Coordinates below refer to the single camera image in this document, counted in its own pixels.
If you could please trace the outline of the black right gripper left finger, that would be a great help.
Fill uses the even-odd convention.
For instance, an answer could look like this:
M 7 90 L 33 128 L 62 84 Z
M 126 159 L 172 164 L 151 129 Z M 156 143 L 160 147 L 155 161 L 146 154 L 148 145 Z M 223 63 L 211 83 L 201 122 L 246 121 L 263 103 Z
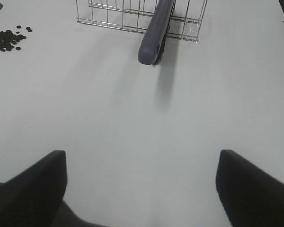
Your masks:
M 0 227 L 49 227 L 67 186 L 66 153 L 55 150 L 0 183 Z

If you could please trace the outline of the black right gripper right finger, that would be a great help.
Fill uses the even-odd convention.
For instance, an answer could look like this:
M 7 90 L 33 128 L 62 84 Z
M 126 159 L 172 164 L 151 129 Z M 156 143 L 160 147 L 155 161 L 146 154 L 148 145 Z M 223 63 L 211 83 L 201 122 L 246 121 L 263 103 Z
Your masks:
M 284 183 L 233 150 L 222 150 L 216 190 L 233 227 L 284 227 Z

